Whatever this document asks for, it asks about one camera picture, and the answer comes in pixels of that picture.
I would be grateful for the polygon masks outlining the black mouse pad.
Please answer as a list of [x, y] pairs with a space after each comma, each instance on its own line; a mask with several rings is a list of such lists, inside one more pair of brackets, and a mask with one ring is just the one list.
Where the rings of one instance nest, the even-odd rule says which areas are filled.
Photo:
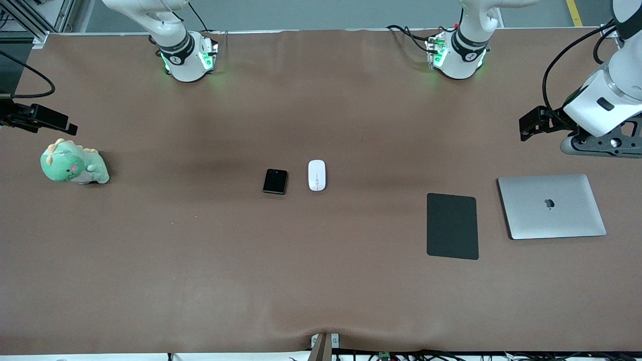
[[474, 197], [427, 194], [426, 252], [429, 256], [479, 259], [476, 206]]

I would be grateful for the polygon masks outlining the silver laptop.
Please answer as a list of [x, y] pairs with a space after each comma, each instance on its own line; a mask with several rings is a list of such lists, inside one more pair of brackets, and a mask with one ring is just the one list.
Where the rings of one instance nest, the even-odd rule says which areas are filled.
[[586, 174], [501, 177], [498, 185], [513, 240], [607, 233]]

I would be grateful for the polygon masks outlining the brown table cover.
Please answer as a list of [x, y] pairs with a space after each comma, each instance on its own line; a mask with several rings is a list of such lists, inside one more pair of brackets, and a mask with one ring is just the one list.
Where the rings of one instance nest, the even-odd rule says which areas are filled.
[[[520, 141], [585, 28], [500, 30], [451, 81], [385, 31], [231, 34], [212, 76], [146, 37], [55, 35], [28, 63], [110, 182], [55, 183], [62, 133], [0, 131], [0, 354], [342, 347], [642, 351], [642, 160]], [[327, 185], [308, 187], [308, 162]], [[267, 169], [286, 194], [264, 194]], [[604, 236], [513, 240], [498, 179], [586, 174]], [[427, 194], [474, 197], [478, 260], [429, 256]]]

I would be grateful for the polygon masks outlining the green dinosaur plush toy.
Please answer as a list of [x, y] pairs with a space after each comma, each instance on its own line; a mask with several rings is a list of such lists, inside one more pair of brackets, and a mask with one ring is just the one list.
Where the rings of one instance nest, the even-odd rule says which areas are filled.
[[63, 138], [48, 145], [40, 158], [45, 176], [54, 182], [105, 184], [110, 174], [99, 151], [76, 144]]

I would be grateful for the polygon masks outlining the yellow floor tape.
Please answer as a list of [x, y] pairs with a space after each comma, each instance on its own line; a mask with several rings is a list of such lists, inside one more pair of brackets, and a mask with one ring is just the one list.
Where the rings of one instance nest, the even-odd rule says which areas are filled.
[[565, 0], [565, 2], [574, 27], [583, 27], [584, 23], [582, 22], [576, 0]]

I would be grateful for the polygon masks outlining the white computer mouse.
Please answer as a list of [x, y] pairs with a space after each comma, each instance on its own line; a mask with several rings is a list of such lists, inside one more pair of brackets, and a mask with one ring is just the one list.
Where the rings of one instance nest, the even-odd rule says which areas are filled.
[[323, 160], [314, 159], [308, 162], [307, 175], [308, 187], [311, 191], [321, 192], [326, 189], [326, 163]]

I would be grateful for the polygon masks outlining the black phone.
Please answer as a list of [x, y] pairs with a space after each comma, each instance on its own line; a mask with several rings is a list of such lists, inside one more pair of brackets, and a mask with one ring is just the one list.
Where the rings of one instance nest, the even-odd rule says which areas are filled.
[[267, 169], [262, 189], [264, 194], [286, 194], [287, 176], [288, 173], [285, 170], [272, 168]]

